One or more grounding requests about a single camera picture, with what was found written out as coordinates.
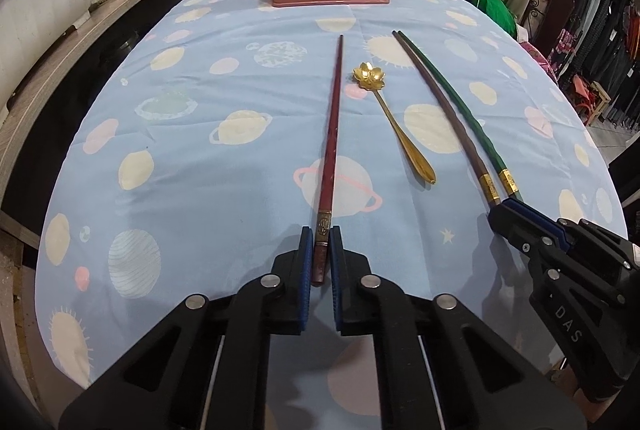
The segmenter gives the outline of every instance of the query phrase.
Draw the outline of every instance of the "star print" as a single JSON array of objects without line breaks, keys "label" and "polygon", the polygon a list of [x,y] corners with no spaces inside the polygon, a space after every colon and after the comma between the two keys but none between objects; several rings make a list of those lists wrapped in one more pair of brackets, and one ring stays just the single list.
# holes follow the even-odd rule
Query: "star print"
[{"label": "star print", "polygon": [[452,232],[450,232],[448,229],[445,229],[444,231],[441,231],[441,233],[444,236],[442,240],[443,245],[445,245],[447,242],[449,242],[450,244],[453,244],[452,240],[453,240],[453,237],[455,237],[455,235]]}]

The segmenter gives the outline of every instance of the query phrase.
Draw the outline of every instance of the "green chopstick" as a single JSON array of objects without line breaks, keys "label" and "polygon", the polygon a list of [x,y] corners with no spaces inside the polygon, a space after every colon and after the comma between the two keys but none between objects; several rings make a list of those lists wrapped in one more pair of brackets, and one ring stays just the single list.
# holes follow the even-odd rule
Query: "green chopstick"
[{"label": "green chopstick", "polygon": [[433,79],[436,80],[437,84],[439,84],[447,93],[447,95],[449,95],[449,99],[458,108],[460,114],[465,118],[466,123],[469,125],[471,130],[473,130],[474,134],[476,134],[480,145],[482,146],[482,148],[484,148],[484,151],[488,155],[492,166],[498,174],[500,182],[502,183],[504,190],[507,192],[507,195],[523,202],[520,191],[518,190],[518,187],[513,180],[513,177],[511,176],[511,172],[507,168],[507,165],[504,163],[504,161],[500,157],[500,154],[495,149],[491,139],[489,139],[489,137],[487,137],[487,135],[484,133],[484,130],[482,130],[482,126],[480,126],[478,120],[476,120],[466,103],[458,95],[458,92],[456,92],[456,90],[450,85],[449,81],[447,81],[447,79],[440,73],[436,66],[431,63],[429,58],[427,58],[402,31],[398,31],[398,35],[407,43],[407,45],[411,48],[415,55],[420,58],[420,61],[433,75]]}]

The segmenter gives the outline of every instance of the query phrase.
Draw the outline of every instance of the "gold spoon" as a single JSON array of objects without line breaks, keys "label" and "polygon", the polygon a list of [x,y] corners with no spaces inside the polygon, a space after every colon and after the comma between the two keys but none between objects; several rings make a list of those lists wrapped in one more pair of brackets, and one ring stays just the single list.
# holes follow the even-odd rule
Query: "gold spoon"
[{"label": "gold spoon", "polygon": [[382,110],[384,111],[386,118],[389,120],[389,123],[391,123],[391,126],[396,132],[398,140],[400,141],[402,148],[404,148],[404,153],[406,153],[406,156],[415,171],[429,184],[434,185],[436,183],[436,173],[433,171],[433,168],[431,168],[427,159],[425,159],[422,153],[420,153],[420,150],[418,150],[418,148],[416,148],[411,142],[411,139],[409,139],[409,137],[407,137],[407,135],[402,131],[401,127],[386,106],[385,100],[382,99],[382,96],[378,92],[378,90],[382,90],[385,86],[385,73],[382,72],[381,68],[374,68],[370,63],[361,63],[358,68],[353,69],[353,77],[361,88],[373,92],[378,103],[382,106]]}]

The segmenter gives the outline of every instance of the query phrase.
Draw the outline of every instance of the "tiled floor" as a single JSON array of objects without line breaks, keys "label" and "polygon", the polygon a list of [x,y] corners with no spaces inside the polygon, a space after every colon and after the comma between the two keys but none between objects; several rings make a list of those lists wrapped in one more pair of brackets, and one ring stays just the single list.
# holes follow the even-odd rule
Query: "tiled floor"
[{"label": "tiled floor", "polygon": [[614,126],[609,121],[601,123],[598,120],[588,126],[587,130],[608,165],[625,150],[625,143],[635,133],[625,127]]}]

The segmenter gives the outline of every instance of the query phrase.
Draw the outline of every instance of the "gold chopstick band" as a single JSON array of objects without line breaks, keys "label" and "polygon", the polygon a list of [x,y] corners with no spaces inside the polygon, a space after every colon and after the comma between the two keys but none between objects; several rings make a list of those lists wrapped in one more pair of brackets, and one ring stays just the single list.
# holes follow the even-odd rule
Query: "gold chopstick band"
[{"label": "gold chopstick band", "polygon": [[504,169],[498,174],[498,177],[500,177],[500,181],[502,182],[504,189],[507,191],[507,195],[513,195],[514,193],[518,192],[516,181],[514,181],[513,177],[511,177],[510,171]]},{"label": "gold chopstick band", "polygon": [[486,197],[486,199],[491,202],[493,201],[495,202],[500,202],[500,195],[498,195],[498,191],[495,189],[494,186],[494,181],[491,178],[491,175],[489,174],[484,174],[480,176],[480,179],[478,179],[480,182],[480,187],[482,188],[482,193],[484,193],[484,196]]}]

